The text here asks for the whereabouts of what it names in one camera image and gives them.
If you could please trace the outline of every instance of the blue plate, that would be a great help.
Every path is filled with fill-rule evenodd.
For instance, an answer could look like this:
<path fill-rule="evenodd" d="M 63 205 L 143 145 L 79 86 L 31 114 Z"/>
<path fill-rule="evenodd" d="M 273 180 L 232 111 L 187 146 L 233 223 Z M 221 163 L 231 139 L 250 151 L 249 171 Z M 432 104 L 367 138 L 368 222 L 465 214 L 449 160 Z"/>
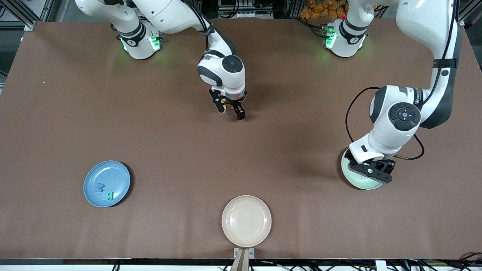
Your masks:
<path fill-rule="evenodd" d="M 93 167 L 84 181 L 84 196 L 96 207 L 110 207 L 127 194 L 131 175 L 127 167 L 117 161 L 104 161 Z"/>

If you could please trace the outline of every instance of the plate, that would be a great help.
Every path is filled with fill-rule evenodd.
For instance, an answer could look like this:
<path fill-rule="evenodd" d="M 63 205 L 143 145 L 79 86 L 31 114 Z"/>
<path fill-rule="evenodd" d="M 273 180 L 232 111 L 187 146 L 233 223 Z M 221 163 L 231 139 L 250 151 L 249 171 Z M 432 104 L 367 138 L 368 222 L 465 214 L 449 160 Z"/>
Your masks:
<path fill-rule="evenodd" d="M 348 164 L 350 163 L 350 160 L 348 158 L 345 158 L 346 153 L 347 151 L 345 151 L 343 153 L 343 156 L 341 157 L 341 171 L 343 171 L 343 175 L 345 175 L 345 178 L 347 178 L 347 180 L 352 185 L 363 190 L 373 190 L 383 185 L 380 182 L 377 182 L 366 176 L 362 176 L 361 174 L 351 171 L 348 168 Z"/>
<path fill-rule="evenodd" d="M 96 207 L 119 203 L 131 185 L 127 167 L 118 161 L 104 161 L 93 167 L 84 181 L 85 199 Z"/>
<path fill-rule="evenodd" d="M 221 223 L 224 234 L 233 244 L 253 247 L 268 236 L 271 230 L 271 212 L 259 198 L 239 196 L 226 205 Z"/>

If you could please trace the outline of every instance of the pile of orange objects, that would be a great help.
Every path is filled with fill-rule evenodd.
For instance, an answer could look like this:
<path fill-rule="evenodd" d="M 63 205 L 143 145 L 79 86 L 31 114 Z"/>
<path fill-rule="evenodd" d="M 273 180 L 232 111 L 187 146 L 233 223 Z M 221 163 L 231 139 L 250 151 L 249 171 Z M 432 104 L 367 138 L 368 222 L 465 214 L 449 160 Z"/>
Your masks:
<path fill-rule="evenodd" d="M 341 18 L 348 12 L 347 0 L 306 0 L 306 7 L 301 10 L 303 20 L 321 17 Z"/>

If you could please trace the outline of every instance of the table surface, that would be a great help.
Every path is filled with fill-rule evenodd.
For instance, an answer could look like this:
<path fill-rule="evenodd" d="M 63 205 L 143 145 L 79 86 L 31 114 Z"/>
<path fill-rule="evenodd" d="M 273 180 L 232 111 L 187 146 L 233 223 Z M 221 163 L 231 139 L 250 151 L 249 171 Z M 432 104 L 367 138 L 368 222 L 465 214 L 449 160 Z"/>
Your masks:
<path fill-rule="evenodd" d="M 351 58 L 294 20 L 216 20 L 246 66 L 247 119 L 219 115 L 196 73 L 194 30 L 131 59 L 105 23 L 38 23 L 25 33 L 0 96 L 0 257 L 232 256 L 221 214 L 250 194 L 273 226 L 260 258 L 459 258 L 482 249 L 482 76 L 464 35 L 454 110 L 420 129 L 426 154 L 394 181 L 357 190 L 341 177 L 344 117 L 363 88 L 428 88 L 430 51 L 375 20 Z M 349 125 L 372 129 L 372 94 Z M 400 154 L 417 155 L 415 141 Z M 129 166 L 125 201 L 82 194 L 104 160 Z"/>

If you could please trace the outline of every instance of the robotic arm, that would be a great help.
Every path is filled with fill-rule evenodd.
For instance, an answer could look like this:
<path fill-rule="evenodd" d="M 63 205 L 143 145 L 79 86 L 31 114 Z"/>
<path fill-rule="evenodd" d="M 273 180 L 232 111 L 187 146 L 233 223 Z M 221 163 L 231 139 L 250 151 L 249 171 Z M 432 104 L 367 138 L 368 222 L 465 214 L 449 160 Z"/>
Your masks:
<path fill-rule="evenodd" d="M 133 0 L 146 18 L 140 20 L 124 0 L 75 0 L 85 14 L 110 21 L 124 49 L 135 59 L 146 59 L 160 50 L 161 33 L 174 34 L 189 27 L 206 37 L 206 50 L 198 63 L 198 74 L 211 85 L 209 90 L 219 113 L 232 105 L 238 120 L 245 118 L 241 103 L 246 99 L 244 64 L 233 43 L 188 2 L 181 0 Z"/>
<path fill-rule="evenodd" d="M 384 4 L 394 2 L 398 0 L 384 1 Z M 354 55 L 361 47 L 372 19 L 373 8 L 367 0 L 351 0 L 346 19 L 331 25 L 334 34 L 327 39 L 327 48 L 340 56 Z M 342 158 L 345 176 L 362 189 L 373 189 L 391 182 L 390 173 L 395 166 L 391 158 L 419 127 L 434 128 L 447 121 L 452 111 L 462 35 L 457 19 L 457 2 L 400 0 L 397 25 L 405 35 L 432 51 L 434 61 L 430 88 L 387 85 L 376 92 L 369 111 L 373 129 L 352 142 Z"/>

